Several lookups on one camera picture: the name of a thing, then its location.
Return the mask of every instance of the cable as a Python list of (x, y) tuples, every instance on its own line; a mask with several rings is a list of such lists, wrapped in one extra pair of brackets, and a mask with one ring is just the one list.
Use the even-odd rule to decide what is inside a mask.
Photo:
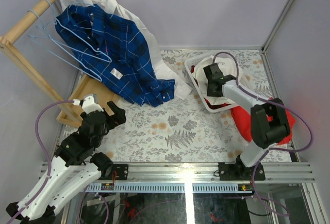
[(252, 215), (256, 215), (256, 216), (260, 216), (260, 217), (266, 217), (266, 216), (270, 216), (272, 213), (271, 212), (269, 212), (269, 213), (267, 213), (267, 214), (263, 214), (263, 215), (261, 215), (261, 214), (256, 214), (256, 213), (254, 213), (254, 212), (252, 212), (252, 211), (250, 211), (250, 210), (247, 210), (250, 214), (252, 214)]
[(78, 220), (78, 223), (79, 223), (79, 224), (81, 224), (81, 223), (80, 223), (80, 218), (81, 218), (81, 207), (82, 207), (82, 205), (83, 205), (83, 201), (84, 201), (84, 199), (85, 199), (85, 194), (86, 194), (87, 188), (88, 188), (88, 186), (86, 186), (86, 187), (84, 188), (84, 191), (82, 192), (83, 194), (82, 194), (82, 196), (81, 196), (81, 198), (80, 198), (79, 205), (78, 205), (77, 220)]
[(113, 189), (114, 189), (114, 183), (116, 181), (116, 178), (117, 178), (117, 172), (116, 171), (113, 171), (112, 172), (112, 184), (113, 184)]
[(106, 216), (105, 221), (104, 221), (104, 224), (107, 224), (108, 219), (109, 219), (109, 206), (108, 206), (107, 200), (105, 200), (105, 198), (103, 196), (99, 195), (99, 194), (97, 194), (97, 196), (101, 198), (101, 200), (105, 204), (105, 207), (107, 208), (107, 216)]
[(39, 195), (40, 193), (43, 191), (43, 189), (45, 188), (48, 180), (49, 180), (49, 176), (51, 175), (51, 170), (52, 170), (52, 161), (51, 161), (51, 157), (50, 155), (48, 154), (47, 152), (47, 149), (45, 148), (44, 144), (42, 143), (41, 141), (41, 138), (40, 138), (40, 135), (39, 135), (39, 130), (38, 130), (38, 125), (39, 125), (39, 120), (41, 118), (41, 116), (45, 113), (46, 110), (52, 108), (53, 106), (55, 105), (58, 105), (58, 104), (65, 104), (65, 103), (73, 103), (73, 101), (71, 100), (64, 100), (64, 101), (59, 101), (59, 102), (56, 102), (56, 103), (53, 103), (49, 106), (47, 106), (46, 108), (44, 108), (40, 113), (39, 115), (37, 116), (37, 119), (36, 119), (36, 124), (35, 124), (35, 132), (36, 132), (36, 137), (37, 137), (37, 140), (38, 140), (38, 143), (42, 149), (42, 151), (44, 152), (44, 154), (46, 155), (46, 159), (47, 159), (47, 177), (45, 178), (45, 181), (43, 182), (43, 184), (41, 185), (40, 189), (37, 191), (37, 193), (25, 204), (25, 207), (21, 208), (8, 222), (7, 224), (10, 224), (12, 223), (16, 217), (18, 217), (23, 210), (25, 210), (26, 207), (28, 207)]
[(219, 169), (213, 172), (213, 176), (215, 176), (215, 177), (219, 177), (220, 176)]
[[(198, 197), (196, 199), (206, 199), (206, 198), (211, 198), (211, 197)], [(141, 209), (129, 222), (129, 224), (132, 223), (132, 221), (135, 219), (135, 217), (137, 217), (138, 215), (140, 215), (140, 213), (142, 213), (143, 211), (150, 209), (151, 207), (155, 207), (164, 203), (168, 203), (168, 202), (177, 202), (177, 201), (183, 201), (183, 199), (176, 199), (176, 200), (170, 200), (170, 201), (164, 201), (164, 202), (159, 202), (159, 203), (155, 203), (153, 205), (149, 205), (147, 207), (144, 207), (143, 209)]]
[(116, 221), (116, 224), (118, 223), (118, 221), (122, 218), (124, 212), (125, 212), (126, 206), (124, 206), (124, 209), (122, 211), (122, 213), (120, 214), (120, 216), (118, 217), (118, 220)]
[[(270, 150), (278, 150), (278, 151), (285, 151), (285, 152), (290, 152), (290, 153), (293, 153), (293, 152), (301, 152), (301, 151), (305, 151), (307, 150), (308, 148), (310, 148), (310, 146), (313, 144), (314, 142), (314, 134), (313, 134), (313, 131), (311, 130), (311, 127), (309, 126), (309, 124), (304, 120), (304, 118), (302, 118), (301, 116), (299, 116), (297, 113), (295, 113), (292, 109), (284, 106), (284, 105), (281, 105), (281, 104), (278, 104), (278, 103), (274, 103), (270, 100), (267, 100), (267, 99), (264, 99), (264, 98), (260, 98), (252, 93), (250, 93), (249, 91), (245, 90), (242, 86), (239, 85), (239, 82), (238, 82), (238, 76), (239, 76), (239, 71), (238, 71), (238, 62), (237, 62), (237, 59), (229, 52), (225, 52), (225, 51), (222, 51), (222, 52), (219, 52), (217, 53), (214, 58), (213, 58), (213, 62), (216, 60), (216, 57), (220, 54), (227, 54), (229, 56), (231, 56), (236, 64), (236, 85), (238, 86), (238, 88), (243, 91), (244, 93), (246, 93), (247, 95), (257, 99), (257, 100), (261, 100), (265, 103), (268, 103), (268, 104), (272, 104), (272, 105), (275, 105), (277, 107), (280, 107), (280, 108), (283, 108), (283, 109), (286, 109), (288, 110), (289, 112), (291, 112), (292, 114), (294, 114), (295, 116), (297, 116), (305, 125), (306, 127), (308, 128), (309, 130), (309, 133), (310, 133), (310, 141), (309, 143), (303, 147), (303, 148), (300, 148), (300, 149), (284, 149), (284, 148), (269, 148), (264, 154), (263, 156), (258, 160), (258, 162), (256, 163), (256, 165), (254, 166), (254, 170), (253, 170), (253, 173), (252, 173), (252, 185), (253, 185), (253, 188), (254, 188), (254, 191), (255, 191), (255, 194), (257, 196), (257, 198), (259, 199), (262, 199), (262, 197), (259, 195), (259, 193), (256, 191), (256, 185), (255, 185), (255, 174), (256, 174), (256, 170), (257, 170), (257, 167), (258, 165), (261, 163), (261, 161), (263, 160), (263, 158), (269, 153)], [(279, 215), (279, 216), (284, 216), (284, 217), (287, 217), (290, 215), (290, 213), (288, 212), (288, 210), (286, 209), (286, 207), (284, 207), (282, 204), (280, 204), (285, 210), (286, 210), (286, 214), (282, 214), (280, 212), (277, 212), (273, 209), (271, 209), (267, 204), (265, 204), (263, 201), (261, 201), (262, 204), (267, 208), (269, 209), (271, 212), (275, 213), (276, 215)]]
[[(224, 197), (224, 199), (248, 199), (248, 198), (254, 198), (253, 196), (248, 196), (248, 197)], [(274, 199), (270, 199), (270, 198), (267, 198), (267, 197), (261, 197), (259, 195), (257, 195), (257, 198), (259, 200), (263, 200), (263, 201), (270, 201), (270, 202), (273, 202), (273, 203), (276, 203), (278, 204), (279, 206), (281, 206), (287, 213), (285, 214), (285, 216), (289, 216), (289, 211), (287, 209), (287, 207), (285, 207), (283, 204), (281, 204), (280, 202), (274, 200)], [(270, 207), (267, 207), (270, 211), (274, 212), (276, 215), (281, 215), (283, 216), (282, 213), (279, 213), (279, 212), (276, 212), (275, 210), (272, 210)]]
[(115, 209), (115, 208), (118, 207), (119, 205), (124, 206), (124, 204), (122, 204), (122, 203), (118, 203), (117, 206), (113, 207), (113, 209)]

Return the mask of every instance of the white shirt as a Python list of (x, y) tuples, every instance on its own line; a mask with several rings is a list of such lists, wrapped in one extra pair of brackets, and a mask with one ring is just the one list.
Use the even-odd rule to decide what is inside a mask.
[(116, 0), (60, 0), (60, 2), (63, 11), (73, 3), (80, 6), (97, 4), (106, 13), (115, 14), (121, 18), (135, 22), (137, 28), (141, 31), (148, 44), (151, 64), (157, 79), (175, 79), (175, 96), (181, 99), (185, 99), (189, 95), (192, 88), (164, 63), (160, 56), (160, 49), (155, 36), (149, 32), (149, 30), (137, 16), (119, 5)]
[[(214, 56), (208, 56), (206, 58), (204, 58), (202, 61), (200, 61), (194, 68), (194, 72), (192, 73), (192, 76), (197, 80), (198, 82), (198, 88), (201, 91), (201, 94), (203, 95), (203, 97), (205, 99), (208, 100), (208, 102), (210, 103), (210, 105), (221, 105), (221, 104), (234, 104), (235, 102), (231, 99), (225, 98), (225, 97), (209, 97), (207, 95), (207, 84), (208, 84), (208, 80), (206, 78), (205, 72), (204, 72), (204, 67), (212, 64)], [(234, 62), (234, 60), (230, 57), (230, 58), (222, 58), (220, 56), (218, 56), (215, 60), (215, 63), (218, 64), (219, 69), (221, 70), (221, 72), (223, 73), (224, 76), (231, 74), (232, 76), (237, 75), (236, 72), (236, 64)], [(240, 68), (240, 66), (238, 67), (238, 71), (239, 71), (239, 76), (238, 76), (238, 80), (241, 84), (243, 84), (244, 86), (250, 88), (249, 85), (249, 81), (246, 79), (245, 75), (243, 74), (242, 69)]]

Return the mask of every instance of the white wall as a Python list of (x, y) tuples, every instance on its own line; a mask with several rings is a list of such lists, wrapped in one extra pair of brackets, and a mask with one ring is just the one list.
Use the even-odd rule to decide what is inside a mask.
[[(2, 0), (0, 34), (4, 35), (38, 1)], [(47, 12), (42, 17), (50, 21), (52, 14)], [(29, 33), (37, 34), (37, 31), (30, 29), (15, 45), (55, 90), (67, 98), (76, 70), (35, 45), (26, 37)], [(34, 125), (38, 113), (52, 101), (1, 52), (0, 93), (0, 223), (6, 223), (8, 203), (26, 196), (40, 174), (45, 156), (36, 140)], [(40, 123), (40, 135), (48, 150), (55, 144), (58, 113), (58, 108), (49, 110)]]
[[(268, 50), (271, 68), (284, 103), (310, 123), (315, 144), (302, 153), (312, 165), (318, 188), (330, 214), (330, 44), (329, 0), (296, 0)], [(300, 147), (309, 135), (295, 126)]]
[(261, 47), (287, 0), (117, 0), (162, 47)]

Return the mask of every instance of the red cloth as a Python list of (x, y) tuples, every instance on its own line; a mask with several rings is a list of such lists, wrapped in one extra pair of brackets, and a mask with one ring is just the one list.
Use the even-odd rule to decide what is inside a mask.
[[(245, 111), (242, 107), (238, 106), (235, 108), (230, 109), (232, 112), (232, 117), (235, 121), (236, 127), (243, 136), (243, 138), (251, 142), (251, 117), (250, 114)], [(285, 110), (285, 113), (287, 114), (287, 118), (289, 121), (290, 129), (292, 130), (293, 125), (295, 124), (295, 119), (292, 117), (289, 111)], [(285, 137), (281, 142), (278, 143), (278, 145), (289, 143), (292, 139), (292, 132), (289, 136)]]

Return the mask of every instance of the metal bracket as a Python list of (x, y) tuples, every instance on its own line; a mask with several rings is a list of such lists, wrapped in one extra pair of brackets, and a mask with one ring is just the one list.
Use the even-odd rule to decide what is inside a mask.
[[(246, 168), (244, 173), (238, 173), (235, 164), (219, 163), (220, 181), (237, 181), (237, 180), (251, 180), (254, 167)], [(258, 165), (255, 181), (266, 180), (265, 171), (262, 164)]]
[[(219, 180), (219, 176), (214, 176), (213, 172), (219, 169), (218, 163), (163, 163), (163, 162), (116, 162), (115, 165), (129, 165), (128, 182), (153, 182), (153, 183), (177, 183), (187, 179), (187, 174), (195, 183), (214, 183)], [(311, 166), (307, 162), (263, 162), (262, 163), (266, 180), (256, 181), (257, 184), (297, 184), (315, 183)], [(77, 171), (73, 171), (67, 178), (70, 180), (78, 171), (85, 166), (78, 166)], [(47, 162), (44, 162), (41, 174), (47, 171)], [(98, 180), (98, 182), (111, 182), (109, 180)], [(249, 184), (251, 178), (247, 180), (232, 180), (230, 183)]]
[(116, 172), (116, 180), (126, 181), (128, 178), (128, 165), (127, 164), (114, 164), (109, 177), (102, 180), (112, 180), (112, 174)]

